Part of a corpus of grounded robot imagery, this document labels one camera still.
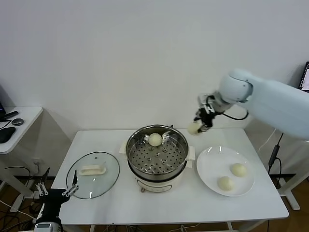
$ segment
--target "white wall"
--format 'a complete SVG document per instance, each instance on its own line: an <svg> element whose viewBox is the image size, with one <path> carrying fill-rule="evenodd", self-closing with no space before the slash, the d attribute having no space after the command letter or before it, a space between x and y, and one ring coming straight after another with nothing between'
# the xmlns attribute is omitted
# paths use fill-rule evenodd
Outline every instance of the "white wall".
<svg viewBox="0 0 309 232"><path fill-rule="evenodd" d="M234 67L288 83L309 57L308 8L307 0L0 1L0 84L13 104L43 106L70 139L80 129L185 128L197 94Z"/></svg>

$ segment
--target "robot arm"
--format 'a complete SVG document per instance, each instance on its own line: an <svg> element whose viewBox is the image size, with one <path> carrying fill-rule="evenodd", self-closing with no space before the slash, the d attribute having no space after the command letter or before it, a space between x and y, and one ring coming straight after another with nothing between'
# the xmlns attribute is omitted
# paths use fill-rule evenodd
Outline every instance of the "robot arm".
<svg viewBox="0 0 309 232"><path fill-rule="evenodd" d="M37 219L34 232L58 232L58 228L63 231L61 220L59 218L61 205L67 202L79 188L77 185L77 173L75 171L72 187L69 189L46 189L44 179L48 175L49 169L43 175L41 181L36 183L40 194L40 199L44 203L42 217Z"/></svg>
<svg viewBox="0 0 309 232"><path fill-rule="evenodd" d="M233 104L290 136L309 140L309 94L243 70L234 70L221 80L219 90L198 97L199 110L191 134L207 131L212 120Z"/></svg>

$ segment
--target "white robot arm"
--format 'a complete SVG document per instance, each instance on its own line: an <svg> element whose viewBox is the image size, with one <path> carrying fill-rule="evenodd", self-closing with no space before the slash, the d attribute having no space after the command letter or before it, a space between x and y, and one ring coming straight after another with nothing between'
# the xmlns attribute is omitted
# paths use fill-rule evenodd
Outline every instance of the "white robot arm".
<svg viewBox="0 0 309 232"><path fill-rule="evenodd" d="M207 131L217 115L237 104L262 122L309 140L309 94L283 83L234 70L223 77L218 91L202 94L198 101L195 122L188 128L191 134Z"/></svg>

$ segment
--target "white table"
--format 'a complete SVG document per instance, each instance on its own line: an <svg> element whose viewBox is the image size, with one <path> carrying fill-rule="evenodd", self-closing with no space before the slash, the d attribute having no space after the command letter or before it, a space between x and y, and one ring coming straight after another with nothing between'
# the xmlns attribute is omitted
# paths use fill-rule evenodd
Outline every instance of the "white table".
<svg viewBox="0 0 309 232"><path fill-rule="evenodd" d="M140 192L120 146L132 130L79 131L60 167L53 188L66 188L69 168L77 159L94 151L113 154L120 163L120 175L104 195L81 200L72 197L63 204L60 218L64 225L106 224L184 224L231 221L256 221L244 224L246 232L266 219L289 215L255 149L243 129L212 129L200 136L180 130L198 154L210 146L222 145L243 154L252 164L255 184L241 197L226 197L209 189L199 178L196 166L186 169L181 183L164 193Z"/></svg>
<svg viewBox="0 0 309 232"><path fill-rule="evenodd" d="M27 130L31 127L31 125L35 122L35 120L39 117L42 112L42 107L39 106L25 106L25 107L6 107L6 112L18 111L19 114L9 118L9 120L13 120L15 118L22 118L25 122L21 126L13 126L11 123L6 127L16 127L15 133L12 135L9 141L6 143L0 144L0 155L8 154L11 152L18 142L21 140L23 135L27 132ZM0 127L4 126L7 122L0 123ZM0 162L0 179L3 181L0 185L0 190L4 187L6 183L20 192L22 195L30 197L33 193L32 191L22 184L18 179L16 179L9 169L5 169L6 166Z"/></svg>

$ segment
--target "wooden floor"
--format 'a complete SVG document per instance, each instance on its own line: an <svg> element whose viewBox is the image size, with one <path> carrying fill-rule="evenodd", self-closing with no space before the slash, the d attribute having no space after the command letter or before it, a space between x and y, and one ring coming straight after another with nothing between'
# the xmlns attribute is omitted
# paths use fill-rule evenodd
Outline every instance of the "wooden floor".
<svg viewBox="0 0 309 232"><path fill-rule="evenodd" d="M47 186L51 186L52 182L47 181ZM300 185L298 185L294 190L293 194L296 197L301 210L294 211L290 208L287 200L284 198L285 205L289 210L289 217L284 219L278 220L271 220L269 224L269 232L309 232L309 181L305 180ZM10 186L6 186L0 192L0 199L12 205L13 200L18 195L18 192ZM23 206L25 207L31 203L32 200L24 200ZM6 212L8 209L7 206L0 203L0 210ZM1 230L3 227L3 216L5 213L0 212L0 231L4 232L18 232L18 227L12 228L11 230ZM26 208L23 210L25 213L29 213L28 209ZM28 220L29 218L26 215L17 214L17 217L20 221ZM14 218L6 228L13 226L17 223L17 219ZM238 229L238 227L242 224L242 222L232 223L234 229ZM88 232L90 227L89 226L82 226L81 227L85 232ZM110 226L108 232L169 232L170 230L179 229L180 225L141 225L135 228L132 227L125 227L125 226ZM196 227L187 228L187 231L215 231L215 230L226 230L227 226L225 223L212 223L212 224L200 224ZM107 232L106 226L96 226L96 232ZM252 232L267 232L267 222L263 223L262 225L258 226Z"/></svg>

